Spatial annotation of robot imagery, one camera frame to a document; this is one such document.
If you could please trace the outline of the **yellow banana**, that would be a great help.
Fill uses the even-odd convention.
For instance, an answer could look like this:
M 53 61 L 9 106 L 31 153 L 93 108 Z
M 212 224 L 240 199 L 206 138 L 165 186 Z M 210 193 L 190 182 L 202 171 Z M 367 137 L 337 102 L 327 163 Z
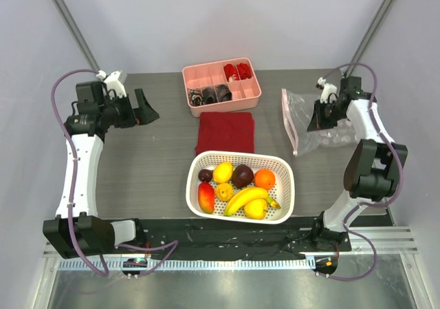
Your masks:
M 239 191 L 229 200 L 224 210 L 224 215 L 228 217 L 232 216 L 247 203 L 257 199 L 263 199 L 272 208 L 281 208 L 280 204 L 270 197 L 266 189 L 261 187 L 247 187 Z

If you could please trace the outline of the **dark red apple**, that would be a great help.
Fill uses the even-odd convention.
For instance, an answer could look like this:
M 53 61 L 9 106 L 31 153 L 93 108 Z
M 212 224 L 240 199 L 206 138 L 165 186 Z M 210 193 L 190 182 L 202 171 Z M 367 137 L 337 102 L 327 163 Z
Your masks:
M 232 173 L 231 182 L 233 185 L 242 189 L 249 184 L 251 184 L 254 180 L 254 172 L 249 168 L 249 166 L 245 164 L 238 165 Z

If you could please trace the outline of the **small yellow bumpy fruit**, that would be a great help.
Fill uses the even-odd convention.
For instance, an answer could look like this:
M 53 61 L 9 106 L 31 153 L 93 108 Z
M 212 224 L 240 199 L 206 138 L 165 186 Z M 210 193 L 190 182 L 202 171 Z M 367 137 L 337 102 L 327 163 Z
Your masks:
M 228 202 L 234 196 L 234 187 L 229 183 L 221 183 L 216 186 L 214 192 L 219 200 Z

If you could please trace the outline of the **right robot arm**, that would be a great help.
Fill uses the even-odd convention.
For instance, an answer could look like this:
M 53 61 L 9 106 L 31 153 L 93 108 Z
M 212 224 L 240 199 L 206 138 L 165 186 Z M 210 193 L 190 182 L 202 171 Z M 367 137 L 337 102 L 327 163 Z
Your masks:
M 332 129 L 348 120 L 359 139 L 344 172 L 343 192 L 311 228 L 311 244 L 320 251 L 343 243 L 348 227 L 366 208 L 384 207 L 382 200 L 397 194 L 403 178 L 408 149 L 385 130 L 376 98 L 361 85 L 356 76 L 344 77 L 339 86 L 319 78 L 316 85 L 322 93 L 314 103 L 308 131 Z

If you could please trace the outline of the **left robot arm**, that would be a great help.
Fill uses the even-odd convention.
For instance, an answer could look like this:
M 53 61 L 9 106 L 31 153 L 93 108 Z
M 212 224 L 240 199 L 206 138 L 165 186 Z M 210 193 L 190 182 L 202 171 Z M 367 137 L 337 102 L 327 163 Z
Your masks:
M 111 254 L 119 244 L 139 253 L 146 245 L 139 219 L 110 222 L 98 217 L 98 163 L 110 127 L 147 125 L 159 115 L 142 89 L 135 90 L 136 108 L 128 96 L 118 96 L 101 81 L 77 84 L 76 95 L 73 113 L 64 122 L 69 137 L 63 194 L 56 217 L 44 221 L 43 234 L 64 259 L 77 257 L 78 249 L 86 256 Z

